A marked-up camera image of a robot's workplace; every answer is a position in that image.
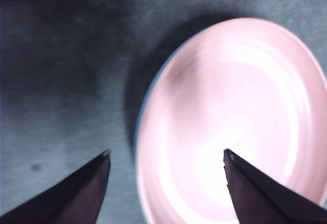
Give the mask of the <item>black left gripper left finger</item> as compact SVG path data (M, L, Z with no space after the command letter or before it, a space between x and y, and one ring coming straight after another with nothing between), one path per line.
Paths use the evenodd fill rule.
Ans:
M1 216L1 223L96 223L110 174L105 150L71 175Z

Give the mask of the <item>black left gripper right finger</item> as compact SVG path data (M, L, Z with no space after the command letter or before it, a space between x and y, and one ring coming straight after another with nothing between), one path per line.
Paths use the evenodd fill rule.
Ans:
M326 209L224 150L228 191L239 223L326 223Z

